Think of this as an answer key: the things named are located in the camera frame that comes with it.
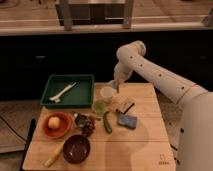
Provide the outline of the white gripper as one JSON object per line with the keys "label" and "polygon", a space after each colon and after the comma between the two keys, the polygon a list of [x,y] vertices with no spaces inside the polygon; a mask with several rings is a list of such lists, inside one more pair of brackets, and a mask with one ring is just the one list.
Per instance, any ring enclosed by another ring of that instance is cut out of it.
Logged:
{"label": "white gripper", "polygon": [[115,73],[114,73],[114,80],[116,81],[116,83],[117,83],[118,85],[120,85],[120,84],[122,84],[122,83],[125,82],[126,76],[125,76],[125,74],[122,73],[122,72],[115,72]]}

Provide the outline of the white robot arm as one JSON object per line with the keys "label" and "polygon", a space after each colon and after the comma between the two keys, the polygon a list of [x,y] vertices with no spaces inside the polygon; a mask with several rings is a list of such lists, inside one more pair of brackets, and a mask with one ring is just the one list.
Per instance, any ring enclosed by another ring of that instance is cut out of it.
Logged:
{"label": "white robot arm", "polygon": [[213,171],[213,92],[147,60],[146,46],[134,41],[118,48],[114,79],[135,71],[182,109],[176,171]]}

